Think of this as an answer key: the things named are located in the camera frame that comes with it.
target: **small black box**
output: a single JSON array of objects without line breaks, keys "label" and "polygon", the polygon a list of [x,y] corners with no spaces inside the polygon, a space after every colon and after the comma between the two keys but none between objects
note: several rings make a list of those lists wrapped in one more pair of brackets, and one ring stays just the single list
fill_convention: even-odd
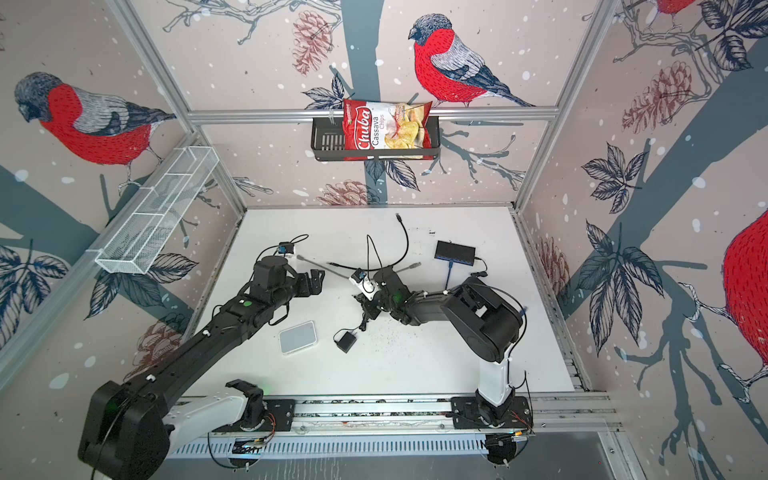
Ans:
[{"label": "small black box", "polygon": [[464,263],[465,265],[474,265],[475,248],[438,240],[437,248],[435,249],[435,258],[438,260],[447,260],[449,262]]},{"label": "small black box", "polygon": [[349,349],[352,348],[352,345],[355,344],[357,341],[357,337],[354,336],[350,332],[344,333],[344,335],[341,335],[341,338],[339,341],[336,342],[336,346],[338,346],[342,352],[347,353]]}]

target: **bird wing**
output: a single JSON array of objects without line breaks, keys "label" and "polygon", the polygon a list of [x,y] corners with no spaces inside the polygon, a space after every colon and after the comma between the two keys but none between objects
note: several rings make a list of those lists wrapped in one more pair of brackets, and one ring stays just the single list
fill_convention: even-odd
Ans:
[{"label": "bird wing", "polygon": [[456,34],[453,35],[453,43],[448,51],[433,55],[429,60],[443,75],[465,84],[469,84],[467,80],[485,67],[485,60],[480,54],[464,45]]},{"label": "bird wing", "polygon": [[111,137],[176,117],[158,108],[142,107],[115,95],[92,94],[76,87],[73,89],[83,107],[83,113],[74,122],[74,128],[84,134]]}]

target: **white tabletop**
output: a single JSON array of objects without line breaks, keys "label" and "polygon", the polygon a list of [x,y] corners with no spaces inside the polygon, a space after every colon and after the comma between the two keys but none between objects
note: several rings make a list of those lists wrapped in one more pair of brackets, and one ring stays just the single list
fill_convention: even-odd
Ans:
[{"label": "white tabletop", "polygon": [[[384,264],[400,258],[405,237],[395,214],[402,216],[410,236],[406,258],[396,267],[422,265],[400,273],[410,290],[440,291],[448,263],[436,260],[437,240],[476,247],[488,263],[488,285],[506,290],[528,308],[530,324],[514,351],[511,380],[528,372],[532,392],[572,392],[573,385],[525,259],[515,226],[504,207],[328,208],[249,210],[223,265],[197,331],[210,320],[213,306],[225,303],[248,281],[256,255],[269,245],[308,233],[297,253],[317,263],[335,261],[366,265],[366,234],[376,242]],[[371,250],[371,265],[378,261]],[[300,272],[317,268],[291,260]],[[350,274],[348,270],[336,269]],[[463,282],[475,266],[455,264],[449,286]],[[347,279],[327,273],[323,293],[297,298],[280,325],[265,326],[250,340],[225,355],[195,382],[187,395],[208,395],[224,383],[243,379],[267,395],[457,394],[478,385],[478,357],[450,322],[404,326],[382,313],[357,332],[348,353],[333,342],[342,328],[359,325],[362,310],[353,299],[359,293]],[[276,319],[284,309],[278,309]],[[280,331],[313,320],[318,343],[283,355]]]}]

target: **bag of cassava chips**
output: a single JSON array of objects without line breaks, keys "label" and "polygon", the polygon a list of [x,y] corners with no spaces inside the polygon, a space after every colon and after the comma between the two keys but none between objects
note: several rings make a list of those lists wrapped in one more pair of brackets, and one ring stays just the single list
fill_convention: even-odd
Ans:
[{"label": "bag of cassava chips", "polygon": [[[376,101],[344,100],[344,138],[347,150],[432,148],[425,126],[432,102],[387,104]],[[381,158],[431,160],[431,155],[404,156],[392,152]],[[347,157],[344,160],[365,160]]]}]

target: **pine cone illustration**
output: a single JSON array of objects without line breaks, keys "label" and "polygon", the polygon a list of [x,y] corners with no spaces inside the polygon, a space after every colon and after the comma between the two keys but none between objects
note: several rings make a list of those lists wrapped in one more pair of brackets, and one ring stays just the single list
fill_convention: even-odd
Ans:
[{"label": "pine cone illustration", "polygon": [[323,188],[323,196],[317,197],[321,204],[325,205],[368,205],[378,201],[376,195],[366,187],[355,180],[345,180],[343,184],[327,184]]},{"label": "pine cone illustration", "polygon": [[621,129],[634,127],[634,133],[658,124],[667,124],[692,96],[690,91],[690,67],[684,61],[676,61],[671,67],[659,71],[650,82],[650,87],[643,90],[632,101],[632,106],[624,111]]},{"label": "pine cone illustration", "polygon": [[310,69],[317,70],[328,58],[331,51],[331,27],[328,22],[315,12],[299,13],[299,19],[293,24],[293,67],[306,77]]},{"label": "pine cone illustration", "polygon": [[181,345],[181,332],[186,321],[187,317],[184,315],[169,313],[150,326],[144,335],[139,337],[136,344],[135,368],[123,378],[123,381],[148,369],[178,348]]},{"label": "pine cone illustration", "polygon": [[547,242],[543,238],[538,238],[538,257],[544,265],[544,272],[547,274],[550,285],[555,295],[566,294],[568,281],[571,279],[571,271],[568,269],[568,262],[565,255],[554,244],[554,238],[550,237]]}]

